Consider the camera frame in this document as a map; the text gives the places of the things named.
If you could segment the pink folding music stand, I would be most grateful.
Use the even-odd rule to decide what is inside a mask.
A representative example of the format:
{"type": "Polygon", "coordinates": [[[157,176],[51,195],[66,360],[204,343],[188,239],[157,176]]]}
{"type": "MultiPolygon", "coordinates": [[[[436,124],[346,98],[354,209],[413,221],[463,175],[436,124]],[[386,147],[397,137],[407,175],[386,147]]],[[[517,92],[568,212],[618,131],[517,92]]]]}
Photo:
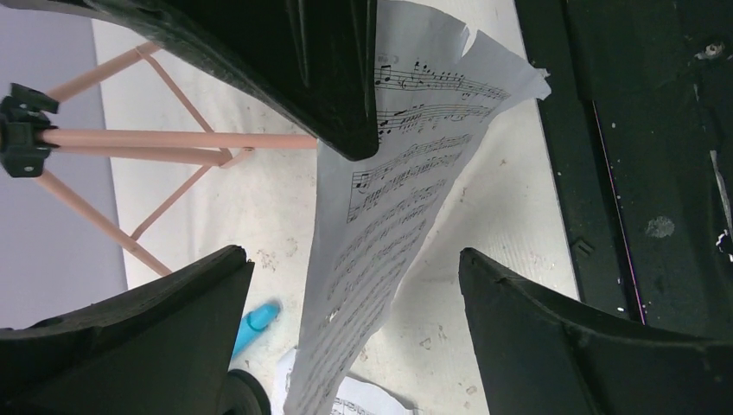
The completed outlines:
{"type": "Polygon", "coordinates": [[[216,132],[154,58],[159,47],[140,44],[47,93],[13,83],[1,101],[1,166],[13,178],[35,180],[57,199],[159,276],[171,270],[144,249],[139,238],[210,169],[229,169],[254,150],[313,150],[316,140],[302,134],[216,132]],[[123,131],[60,129],[50,120],[60,105],[145,61],[174,94],[201,131],[123,131]],[[165,199],[133,233],[126,233],[45,167],[54,152],[106,156],[196,166],[196,171],[165,199]]]}

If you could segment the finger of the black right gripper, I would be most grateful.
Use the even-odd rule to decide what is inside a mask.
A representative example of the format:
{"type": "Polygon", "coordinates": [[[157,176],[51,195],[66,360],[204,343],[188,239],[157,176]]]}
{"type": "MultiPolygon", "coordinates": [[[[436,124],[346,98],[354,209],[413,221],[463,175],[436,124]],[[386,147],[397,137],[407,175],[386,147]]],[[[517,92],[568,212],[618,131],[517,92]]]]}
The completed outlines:
{"type": "Polygon", "coordinates": [[[373,0],[16,0],[9,7],[128,28],[351,161],[378,151],[373,0]]]}

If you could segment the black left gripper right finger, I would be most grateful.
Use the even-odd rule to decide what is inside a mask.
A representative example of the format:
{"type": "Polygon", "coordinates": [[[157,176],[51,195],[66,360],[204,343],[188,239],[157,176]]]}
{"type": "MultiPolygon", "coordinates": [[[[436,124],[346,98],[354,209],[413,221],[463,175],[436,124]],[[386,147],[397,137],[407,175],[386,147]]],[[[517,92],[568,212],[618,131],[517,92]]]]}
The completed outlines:
{"type": "Polygon", "coordinates": [[[459,283],[493,414],[729,414],[730,342],[612,316],[474,248],[459,283]]]}

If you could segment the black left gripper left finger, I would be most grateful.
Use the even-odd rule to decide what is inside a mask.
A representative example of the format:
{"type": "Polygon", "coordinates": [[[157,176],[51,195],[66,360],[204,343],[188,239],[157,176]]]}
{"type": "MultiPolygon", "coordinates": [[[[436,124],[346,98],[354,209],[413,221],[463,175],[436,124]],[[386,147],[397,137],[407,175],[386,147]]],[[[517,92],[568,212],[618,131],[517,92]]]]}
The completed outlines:
{"type": "Polygon", "coordinates": [[[85,308],[1,332],[4,414],[219,414],[253,264],[226,246],[85,308]]]}

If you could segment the sheet music page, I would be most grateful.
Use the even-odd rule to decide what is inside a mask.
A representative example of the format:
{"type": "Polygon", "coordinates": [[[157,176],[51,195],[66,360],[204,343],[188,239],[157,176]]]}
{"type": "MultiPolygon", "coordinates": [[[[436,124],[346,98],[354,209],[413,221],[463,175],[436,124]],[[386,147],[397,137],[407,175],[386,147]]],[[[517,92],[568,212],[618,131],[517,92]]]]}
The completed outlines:
{"type": "MultiPolygon", "coordinates": [[[[290,374],[295,356],[296,350],[293,348],[277,363],[271,396],[272,414],[284,413],[284,401],[290,388],[290,374]]],[[[417,408],[404,406],[379,386],[347,376],[338,389],[330,414],[414,415],[423,412],[417,408]]]]}
{"type": "Polygon", "coordinates": [[[550,87],[524,58],[430,6],[382,1],[374,156],[317,151],[316,223],[287,414],[328,414],[490,123],[550,87]]]}

